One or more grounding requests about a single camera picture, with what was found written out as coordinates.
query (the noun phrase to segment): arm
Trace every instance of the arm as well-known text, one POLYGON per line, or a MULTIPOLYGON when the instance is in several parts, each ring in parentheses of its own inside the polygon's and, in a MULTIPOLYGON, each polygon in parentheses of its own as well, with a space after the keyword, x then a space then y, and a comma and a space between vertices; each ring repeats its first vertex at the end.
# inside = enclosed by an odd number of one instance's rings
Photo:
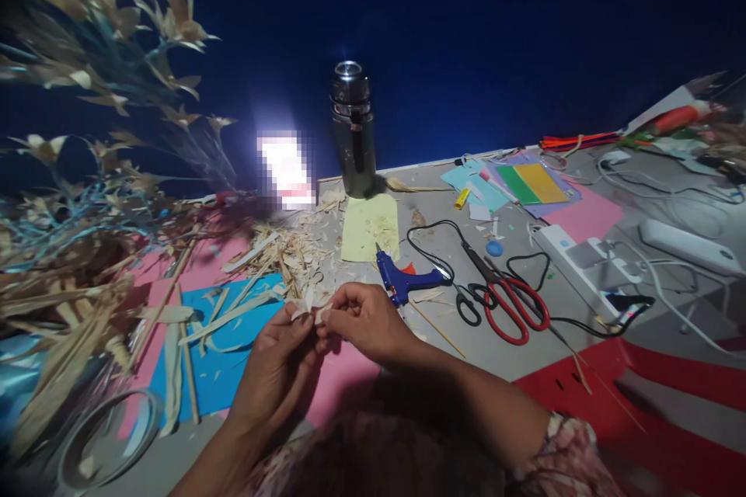
POLYGON ((254 341, 231 411, 169 497, 238 495, 271 437, 298 403, 326 341, 311 315, 291 321, 285 305, 254 341))
POLYGON ((505 466, 522 464, 541 450, 549 411, 515 385, 419 340, 380 286, 346 283, 331 303, 319 336, 337 332, 384 367, 449 383, 505 466))

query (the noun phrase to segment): stainless steel bottle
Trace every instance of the stainless steel bottle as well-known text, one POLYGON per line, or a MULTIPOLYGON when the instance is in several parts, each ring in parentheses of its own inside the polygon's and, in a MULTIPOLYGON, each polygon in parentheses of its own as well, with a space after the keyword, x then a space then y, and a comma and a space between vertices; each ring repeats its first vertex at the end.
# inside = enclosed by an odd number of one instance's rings
POLYGON ((334 68, 331 96, 334 143, 345 192, 353 198, 367 198, 375 188, 374 118, 368 77, 357 62, 340 62, 334 68))

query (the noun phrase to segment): wall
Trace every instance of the wall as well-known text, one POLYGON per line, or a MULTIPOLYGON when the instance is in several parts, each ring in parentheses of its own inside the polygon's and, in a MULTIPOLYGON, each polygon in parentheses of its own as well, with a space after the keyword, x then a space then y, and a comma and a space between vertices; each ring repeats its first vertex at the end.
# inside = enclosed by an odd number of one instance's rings
MULTIPOLYGON (((201 113, 225 131, 242 183, 255 176, 258 128, 295 127, 315 141, 317 176, 338 173, 329 75, 344 58, 371 76, 378 167, 517 144, 544 134, 613 130, 697 75, 746 68, 742 0, 196 0, 222 42, 182 53, 177 75, 202 74, 201 113)), ((70 91, 0 86, 3 131, 103 136, 113 110, 70 91)), ((157 119, 135 111, 130 123, 157 119)), ((188 173, 144 156, 149 169, 188 173)), ((66 165, 84 169, 80 158, 66 165)), ((29 162, 0 168, 2 189, 39 182, 29 162)), ((199 185, 178 183, 179 188, 199 185)))

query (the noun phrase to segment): tape roll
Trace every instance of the tape roll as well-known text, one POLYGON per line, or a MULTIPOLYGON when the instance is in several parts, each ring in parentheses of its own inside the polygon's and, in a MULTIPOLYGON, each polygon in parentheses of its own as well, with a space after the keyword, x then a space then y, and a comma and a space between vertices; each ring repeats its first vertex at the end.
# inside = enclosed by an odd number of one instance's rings
POLYGON ((140 389, 126 391, 102 402, 98 408, 90 412, 85 419, 75 427, 75 430, 65 443, 64 449, 62 450, 62 458, 60 459, 60 466, 58 468, 58 480, 60 484, 73 492, 85 492, 101 487, 121 476, 124 472, 129 470, 135 462, 140 460, 142 454, 148 449, 148 447, 150 447, 150 443, 153 442, 155 436, 158 434, 162 413, 163 403, 161 402, 161 399, 148 390, 140 389), (79 469, 85 445, 88 444, 91 436, 96 432, 101 422, 106 419, 109 412, 116 405, 136 394, 145 396, 150 404, 148 428, 145 430, 145 435, 142 437, 142 441, 134 450, 132 455, 127 457, 122 464, 110 474, 102 476, 101 478, 97 478, 96 476, 90 479, 86 478, 79 469))

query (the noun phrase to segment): blue glue gun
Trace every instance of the blue glue gun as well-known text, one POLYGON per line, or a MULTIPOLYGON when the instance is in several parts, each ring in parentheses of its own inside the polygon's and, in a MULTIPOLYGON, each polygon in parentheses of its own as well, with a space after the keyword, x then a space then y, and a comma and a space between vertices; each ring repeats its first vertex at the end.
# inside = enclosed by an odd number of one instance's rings
POLYGON ((441 285, 450 285, 451 280, 441 274, 437 269, 432 272, 415 276, 402 272, 394 265, 391 256, 387 255, 375 244, 376 252, 375 261, 378 263, 378 270, 381 272, 383 285, 387 291, 391 292, 391 301, 395 307, 401 307, 409 301, 410 291, 430 289, 441 285))

